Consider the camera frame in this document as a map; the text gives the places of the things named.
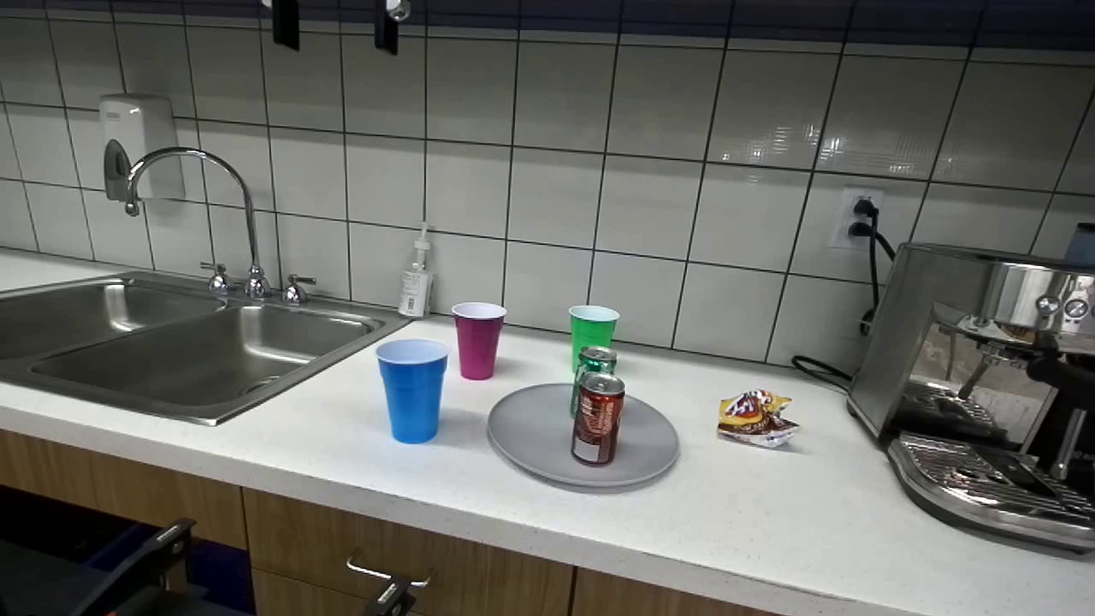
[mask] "wall socket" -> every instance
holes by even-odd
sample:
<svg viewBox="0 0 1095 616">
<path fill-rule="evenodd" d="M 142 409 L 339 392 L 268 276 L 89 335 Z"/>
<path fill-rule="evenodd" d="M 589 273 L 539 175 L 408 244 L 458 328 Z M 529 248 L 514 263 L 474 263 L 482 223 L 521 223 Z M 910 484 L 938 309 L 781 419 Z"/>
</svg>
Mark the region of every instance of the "wall socket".
<svg viewBox="0 0 1095 616">
<path fill-rule="evenodd" d="M 871 187 L 841 187 L 840 210 L 832 211 L 827 244 L 832 251 L 864 251 L 867 236 L 850 236 L 850 226 L 859 223 L 857 202 L 871 200 L 879 211 L 887 194 Z"/>
</svg>

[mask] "stainless steel sink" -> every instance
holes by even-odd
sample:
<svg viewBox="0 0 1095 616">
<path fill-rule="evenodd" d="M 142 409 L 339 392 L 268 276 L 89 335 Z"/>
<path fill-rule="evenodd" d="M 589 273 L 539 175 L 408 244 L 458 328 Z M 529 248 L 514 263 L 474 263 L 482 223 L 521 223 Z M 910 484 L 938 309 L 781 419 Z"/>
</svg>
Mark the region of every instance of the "stainless steel sink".
<svg viewBox="0 0 1095 616">
<path fill-rule="evenodd" d="M 201 289 L 159 276 L 99 276 L 0 297 L 0 364 L 121 331 L 210 314 Z"/>
<path fill-rule="evenodd" d="M 0 380 L 224 423 L 402 327 L 351 309 L 235 304 L 0 364 Z"/>
</svg>

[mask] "cabinet handle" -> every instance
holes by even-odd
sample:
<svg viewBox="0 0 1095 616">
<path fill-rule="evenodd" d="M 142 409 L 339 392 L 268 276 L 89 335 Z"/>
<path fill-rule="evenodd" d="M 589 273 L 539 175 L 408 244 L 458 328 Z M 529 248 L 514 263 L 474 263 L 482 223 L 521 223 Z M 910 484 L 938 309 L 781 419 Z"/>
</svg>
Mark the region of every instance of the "cabinet handle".
<svg viewBox="0 0 1095 616">
<path fill-rule="evenodd" d="M 402 580 L 402 576 L 360 565 L 357 554 L 347 559 L 347 570 L 357 576 L 368 576 L 368 580 L 381 580 L 381 583 Z M 430 587 L 430 580 L 410 580 L 410 588 L 429 588 L 429 587 Z"/>
</svg>

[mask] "cabinet door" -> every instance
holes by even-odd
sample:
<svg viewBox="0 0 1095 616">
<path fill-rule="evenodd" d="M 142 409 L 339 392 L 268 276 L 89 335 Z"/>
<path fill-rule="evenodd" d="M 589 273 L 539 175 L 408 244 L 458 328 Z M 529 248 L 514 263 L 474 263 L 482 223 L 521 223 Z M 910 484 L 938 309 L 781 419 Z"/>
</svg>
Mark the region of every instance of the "cabinet door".
<svg viewBox="0 0 1095 616">
<path fill-rule="evenodd" d="M 248 548 L 241 489 L 83 447 L 0 431 L 0 487 L 165 526 L 194 519 L 194 538 Z"/>
<path fill-rule="evenodd" d="M 414 592 L 425 616 L 567 613 L 571 570 L 565 565 L 250 489 L 242 494 L 242 510 L 250 565 L 259 580 L 256 608 L 264 616 L 287 613 L 287 603 L 307 613 L 307 605 L 339 603 L 339 597 L 357 597 L 357 608 L 363 608 L 384 587 L 347 573 L 351 554 L 368 570 L 430 580 L 429 588 Z"/>
<path fill-rule="evenodd" d="M 571 616 L 761 616 L 761 613 L 657 588 L 657 587 L 579 573 Z"/>
</svg>

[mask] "snack wrapper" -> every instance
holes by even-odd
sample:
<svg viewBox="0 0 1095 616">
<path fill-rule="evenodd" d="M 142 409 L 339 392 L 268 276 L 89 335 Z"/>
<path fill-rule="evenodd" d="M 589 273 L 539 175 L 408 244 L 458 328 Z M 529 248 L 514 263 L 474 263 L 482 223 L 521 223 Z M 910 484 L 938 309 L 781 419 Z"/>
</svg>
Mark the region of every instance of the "snack wrapper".
<svg viewBox="0 0 1095 616">
<path fill-rule="evenodd" d="M 784 419 L 790 397 L 775 392 L 748 392 L 738 397 L 720 400 L 720 435 L 749 442 L 761 447 L 789 447 L 789 431 L 797 429 Z"/>
</svg>

